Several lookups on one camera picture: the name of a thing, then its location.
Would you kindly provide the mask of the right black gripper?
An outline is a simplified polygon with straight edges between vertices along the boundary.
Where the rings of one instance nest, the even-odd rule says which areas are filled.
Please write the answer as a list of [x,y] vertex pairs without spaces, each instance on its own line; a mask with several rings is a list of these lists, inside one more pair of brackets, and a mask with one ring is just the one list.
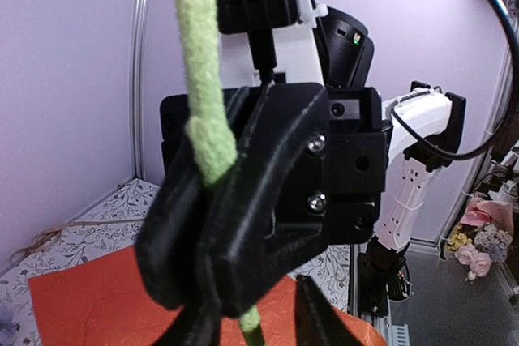
[[242,316],[326,242],[370,240],[388,164],[380,105],[373,88],[278,84],[261,94],[210,213],[223,315]]

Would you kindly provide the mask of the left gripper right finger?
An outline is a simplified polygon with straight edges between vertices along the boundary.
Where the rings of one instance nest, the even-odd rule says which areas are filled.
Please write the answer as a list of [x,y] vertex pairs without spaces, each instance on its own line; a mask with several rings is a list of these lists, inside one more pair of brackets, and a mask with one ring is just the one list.
[[295,334],[297,345],[359,345],[359,340],[310,276],[297,275]]

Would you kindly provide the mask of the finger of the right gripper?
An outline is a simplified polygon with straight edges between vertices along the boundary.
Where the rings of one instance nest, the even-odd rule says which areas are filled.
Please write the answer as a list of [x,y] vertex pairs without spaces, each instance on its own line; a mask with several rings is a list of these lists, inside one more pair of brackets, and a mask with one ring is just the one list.
[[145,291],[167,310],[202,305],[195,255],[214,192],[184,135],[135,240]]

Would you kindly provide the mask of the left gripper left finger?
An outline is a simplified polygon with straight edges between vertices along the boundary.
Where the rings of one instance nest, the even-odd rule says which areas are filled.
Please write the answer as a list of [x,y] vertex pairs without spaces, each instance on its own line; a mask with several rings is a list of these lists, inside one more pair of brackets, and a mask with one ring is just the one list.
[[185,305],[161,336],[162,345],[219,345],[221,315],[200,302]]

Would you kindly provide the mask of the orange wrapping paper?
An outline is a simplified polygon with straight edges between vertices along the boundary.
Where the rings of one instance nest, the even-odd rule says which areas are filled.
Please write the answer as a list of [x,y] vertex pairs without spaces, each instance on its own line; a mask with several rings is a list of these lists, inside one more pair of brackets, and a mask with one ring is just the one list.
[[[179,314],[145,292],[132,247],[28,282],[43,345],[151,345]],[[267,345],[297,344],[295,290],[285,276],[259,302]],[[334,312],[362,345],[387,345],[371,324]]]

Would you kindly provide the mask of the orange fake flower stem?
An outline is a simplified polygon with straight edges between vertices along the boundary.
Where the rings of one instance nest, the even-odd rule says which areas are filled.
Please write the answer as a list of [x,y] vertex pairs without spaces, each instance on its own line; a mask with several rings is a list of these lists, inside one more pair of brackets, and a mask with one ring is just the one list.
[[175,0],[175,6],[190,108],[187,135],[204,187],[212,190],[238,157],[220,77],[217,0]]

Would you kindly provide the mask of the tan raffia ribbon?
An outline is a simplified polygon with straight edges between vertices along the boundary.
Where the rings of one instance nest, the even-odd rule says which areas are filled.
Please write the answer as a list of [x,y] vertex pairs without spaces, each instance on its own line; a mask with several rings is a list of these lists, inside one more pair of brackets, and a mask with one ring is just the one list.
[[10,264],[14,264],[18,261],[27,258],[31,254],[39,253],[49,249],[54,243],[60,240],[63,232],[67,229],[82,228],[82,227],[97,227],[103,225],[114,225],[114,224],[134,224],[143,222],[144,218],[129,219],[129,220],[87,220],[87,221],[74,221],[68,222],[56,228],[47,229],[38,233],[33,238],[33,243],[30,246],[26,246],[22,249],[17,250],[9,257]]

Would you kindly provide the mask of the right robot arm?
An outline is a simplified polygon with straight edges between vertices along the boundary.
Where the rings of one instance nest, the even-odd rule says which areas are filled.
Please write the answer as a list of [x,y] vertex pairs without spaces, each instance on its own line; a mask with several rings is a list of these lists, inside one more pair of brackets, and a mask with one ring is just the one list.
[[223,97],[238,159],[210,188],[181,131],[187,98],[161,103],[167,174],[135,243],[149,296],[169,310],[211,301],[236,318],[329,246],[366,244],[357,307],[385,316],[427,186],[449,166],[404,123],[454,152],[465,99],[419,82],[385,102],[373,88],[317,83]]

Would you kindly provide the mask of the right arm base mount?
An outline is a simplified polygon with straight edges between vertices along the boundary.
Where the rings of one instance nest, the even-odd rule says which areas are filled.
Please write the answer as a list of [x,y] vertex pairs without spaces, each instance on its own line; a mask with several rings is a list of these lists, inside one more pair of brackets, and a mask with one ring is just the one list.
[[371,243],[358,255],[358,310],[374,317],[388,316],[388,284],[406,265],[408,246],[397,253]]

